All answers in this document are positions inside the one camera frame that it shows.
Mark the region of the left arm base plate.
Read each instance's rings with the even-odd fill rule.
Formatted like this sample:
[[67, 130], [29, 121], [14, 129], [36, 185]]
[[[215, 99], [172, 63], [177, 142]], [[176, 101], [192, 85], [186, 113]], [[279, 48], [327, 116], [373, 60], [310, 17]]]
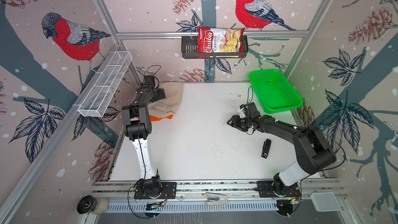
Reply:
[[140, 190], [137, 189], [134, 194], [135, 200], [165, 200], [175, 199], [176, 197], [176, 182], [162, 182], [162, 190]]

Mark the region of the beige shorts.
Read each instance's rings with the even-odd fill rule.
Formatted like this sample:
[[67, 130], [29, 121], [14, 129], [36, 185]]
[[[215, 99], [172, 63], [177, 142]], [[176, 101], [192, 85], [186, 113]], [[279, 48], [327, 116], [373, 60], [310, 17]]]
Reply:
[[169, 82], [159, 86], [164, 89], [166, 98], [148, 105], [150, 116], [167, 117], [175, 115], [182, 102], [183, 83]]

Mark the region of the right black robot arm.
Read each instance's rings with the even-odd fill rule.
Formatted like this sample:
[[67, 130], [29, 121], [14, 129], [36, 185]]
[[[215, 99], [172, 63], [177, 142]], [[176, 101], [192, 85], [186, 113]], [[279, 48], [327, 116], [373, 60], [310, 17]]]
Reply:
[[273, 191], [282, 196], [297, 182], [336, 162], [336, 155], [322, 133], [314, 128], [298, 127], [270, 115], [245, 117], [234, 115], [227, 124], [247, 132], [250, 128], [277, 136], [294, 146], [296, 161], [274, 176]]

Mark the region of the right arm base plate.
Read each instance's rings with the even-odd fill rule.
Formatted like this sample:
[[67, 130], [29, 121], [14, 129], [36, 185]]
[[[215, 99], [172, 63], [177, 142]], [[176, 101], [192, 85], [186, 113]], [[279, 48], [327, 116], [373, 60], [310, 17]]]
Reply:
[[277, 183], [272, 180], [257, 181], [255, 189], [261, 198], [300, 198], [302, 196], [300, 186], [295, 183], [291, 186], [286, 186], [283, 183]]

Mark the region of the orange shorts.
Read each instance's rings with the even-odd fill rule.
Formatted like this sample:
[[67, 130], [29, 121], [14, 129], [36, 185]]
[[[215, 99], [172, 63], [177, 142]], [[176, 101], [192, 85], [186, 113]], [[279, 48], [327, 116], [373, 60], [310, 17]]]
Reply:
[[155, 116], [150, 116], [151, 121], [161, 121], [163, 119], [172, 119], [174, 115], [169, 115], [167, 117], [155, 117]]

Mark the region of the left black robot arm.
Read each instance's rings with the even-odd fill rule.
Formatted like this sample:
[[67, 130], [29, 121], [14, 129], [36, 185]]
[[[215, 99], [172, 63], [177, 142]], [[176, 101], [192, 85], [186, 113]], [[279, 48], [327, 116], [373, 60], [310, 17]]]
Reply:
[[143, 195], [153, 192], [159, 194], [162, 191], [159, 173], [152, 169], [149, 156], [148, 135], [152, 132], [152, 123], [148, 105], [164, 98], [163, 89], [141, 85], [136, 91], [134, 101], [122, 108], [124, 135], [134, 145], [140, 165], [141, 175], [136, 191]]

